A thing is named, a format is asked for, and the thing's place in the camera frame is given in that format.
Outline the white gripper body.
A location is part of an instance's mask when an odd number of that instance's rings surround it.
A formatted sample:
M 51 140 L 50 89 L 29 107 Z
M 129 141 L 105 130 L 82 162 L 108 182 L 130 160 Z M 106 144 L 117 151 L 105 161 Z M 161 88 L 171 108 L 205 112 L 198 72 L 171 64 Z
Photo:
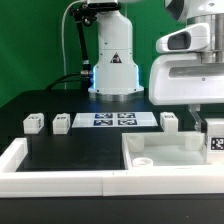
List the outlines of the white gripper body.
M 159 56 L 152 64 L 149 100 L 154 105 L 224 102 L 224 63 L 203 64 L 197 53 Z

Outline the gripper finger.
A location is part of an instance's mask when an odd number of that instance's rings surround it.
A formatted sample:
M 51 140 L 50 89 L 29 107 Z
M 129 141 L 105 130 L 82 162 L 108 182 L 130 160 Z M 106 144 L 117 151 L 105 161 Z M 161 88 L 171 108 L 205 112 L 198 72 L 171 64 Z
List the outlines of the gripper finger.
M 191 116 L 193 117 L 195 121 L 194 128 L 197 132 L 200 132 L 202 130 L 202 119 L 199 115 L 200 112 L 200 105 L 199 104 L 190 104 L 188 106 L 188 111 L 190 112 Z

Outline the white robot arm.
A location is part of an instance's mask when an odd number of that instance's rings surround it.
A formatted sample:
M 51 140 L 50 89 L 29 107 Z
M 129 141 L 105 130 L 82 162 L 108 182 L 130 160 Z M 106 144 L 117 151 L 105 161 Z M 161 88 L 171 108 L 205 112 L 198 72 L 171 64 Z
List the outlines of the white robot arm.
M 123 100 L 141 92 L 133 61 L 132 24 L 116 8 L 120 0 L 87 0 L 100 12 L 99 60 L 89 93 Z M 160 56 L 149 77 L 155 105 L 188 105 L 193 115 L 202 104 L 224 103 L 224 0 L 164 0 L 166 11 L 186 27 L 157 40 Z

